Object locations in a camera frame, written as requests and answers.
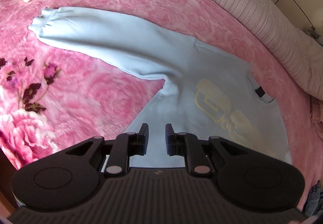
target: sleeve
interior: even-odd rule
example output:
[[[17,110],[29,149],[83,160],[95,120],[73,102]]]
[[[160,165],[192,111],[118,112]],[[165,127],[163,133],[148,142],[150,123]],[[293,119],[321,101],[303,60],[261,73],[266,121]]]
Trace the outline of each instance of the sleeve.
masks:
[[[102,59],[143,79],[181,77],[195,54],[192,36],[99,9],[47,8],[29,29],[43,43]]]

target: pink fabric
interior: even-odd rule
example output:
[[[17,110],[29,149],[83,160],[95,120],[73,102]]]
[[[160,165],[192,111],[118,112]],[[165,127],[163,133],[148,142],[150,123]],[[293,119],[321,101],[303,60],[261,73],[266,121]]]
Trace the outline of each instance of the pink fabric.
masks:
[[[251,62],[259,84],[280,104],[305,193],[320,178],[323,141],[311,128],[309,96],[254,35],[211,0],[0,0],[0,146],[16,168],[94,135],[115,138],[163,86],[38,41],[28,25],[44,7],[61,6],[132,14]]]

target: bed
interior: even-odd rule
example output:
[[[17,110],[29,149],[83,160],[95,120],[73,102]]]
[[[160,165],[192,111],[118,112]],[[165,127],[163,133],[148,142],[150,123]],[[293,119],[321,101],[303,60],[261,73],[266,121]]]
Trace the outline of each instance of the bed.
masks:
[[[250,62],[253,76],[279,103],[293,165],[306,179],[302,207],[323,163],[309,95],[250,31],[211,0],[0,0],[0,147],[16,169],[95,135],[114,139],[164,83],[38,41],[28,25],[41,9],[61,6],[135,15]],[[36,104],[27,105],[26,99]]]

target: ribbed cuff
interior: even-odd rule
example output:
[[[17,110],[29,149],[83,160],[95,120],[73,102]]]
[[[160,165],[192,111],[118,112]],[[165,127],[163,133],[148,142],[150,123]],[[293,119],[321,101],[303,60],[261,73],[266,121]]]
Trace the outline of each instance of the ribbed cuff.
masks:
[[[51,20],[59,9],[45,8],[41,12],[40,17],[35,17],[33,23],[28,27],[29,30],[33,31],[36,35],[39,34],[42,27]]]

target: pink blanket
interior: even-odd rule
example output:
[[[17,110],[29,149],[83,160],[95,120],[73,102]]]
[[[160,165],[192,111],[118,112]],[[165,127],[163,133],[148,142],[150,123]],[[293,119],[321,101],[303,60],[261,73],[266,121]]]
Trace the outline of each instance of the pink blanket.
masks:
[[[254,35],[211,0],[0,0],[0,147],[16,168],[94,135],[115,138],[163,86],[38,41],[28,25],[44,7],[61,6],[132,14],[250,62],[259,84],[280,104],[305,193],[320,179],[323,141],[311,128],[309,96]]]

